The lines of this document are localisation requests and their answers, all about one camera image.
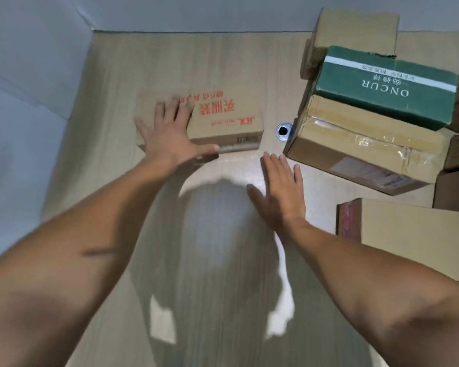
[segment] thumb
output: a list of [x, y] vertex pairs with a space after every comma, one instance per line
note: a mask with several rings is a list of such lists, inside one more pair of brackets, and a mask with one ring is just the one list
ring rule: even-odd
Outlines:
[[217, 144], [198, 145], [196, 148], [197, 155], [215, 154], [218, 151], [219, 151], [219, 145]]
[[267, 200], [263, 196], [262, 192], [254, 185], [247, 184], [247, 193], [251, 203], [255, 206], [259, 213], [262, 213], [265, 209]]

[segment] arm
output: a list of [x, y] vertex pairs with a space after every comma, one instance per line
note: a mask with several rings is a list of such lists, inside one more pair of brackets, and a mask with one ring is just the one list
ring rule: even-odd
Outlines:
[[137, 120], [146, 157], [43, 224], [0, 257], [0, 366], [63, 366], [128, 265], [165, 180], [215, 145], [186, 134], [193, 102], [159, 103], [155, 128]]
[[459, 366], [459, 283], [424, 265], [313, 227], [303, 182], [285, 156], [264, 154], [267, 196], [253, 204], [292, 239], [337, 307], [391, 366]]

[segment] hand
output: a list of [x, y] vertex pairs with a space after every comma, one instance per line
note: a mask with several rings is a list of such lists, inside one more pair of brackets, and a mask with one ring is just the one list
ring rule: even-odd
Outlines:
[[181, 164], [198, 156], [214, 154], [219, 150], [217, 144], [196, 145], [187, 136], [187, 123], [194, 109], [194, 101], [180, 104], [180, 97], [174, 96], [165, 107], [165, 102], [155, 107], [155, 126], [148, 129], [139, 118], [136, 127], [145, 144], [147, 160], [160, 160], [171, 171]]
[[294, 222], [306, 219], [304, 189], [299, 165], [294, 166], [294, 175], [281, 154], [263, 154], [262, 170], [267, 186], [267, 195], [253, 185], [247, 185], [248, 196], [263, 220], [277, 234], [287, 233]]

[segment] round metal object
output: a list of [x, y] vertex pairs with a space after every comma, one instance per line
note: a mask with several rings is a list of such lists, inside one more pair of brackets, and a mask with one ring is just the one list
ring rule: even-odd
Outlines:
[[292, 123], [290, 122], [282, 122], [277, 126], [277, 129], [275, 130], [275, 134], [277, 135], [277, 138], [281, 141], [287, 141], [289, 139], [289, 135], [291, 134], [292, 130]]

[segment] person's right arm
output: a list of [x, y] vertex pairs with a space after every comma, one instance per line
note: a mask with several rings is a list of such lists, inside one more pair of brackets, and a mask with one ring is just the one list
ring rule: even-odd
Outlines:
[[262, 159], [267, 196], [249, 186], [259, 214], [291, 238], [337, 307], [394, 366], [459, 366], [459, 283], [424, 265], [362, 245], [305, 220], [303, 182], [285, 156]]

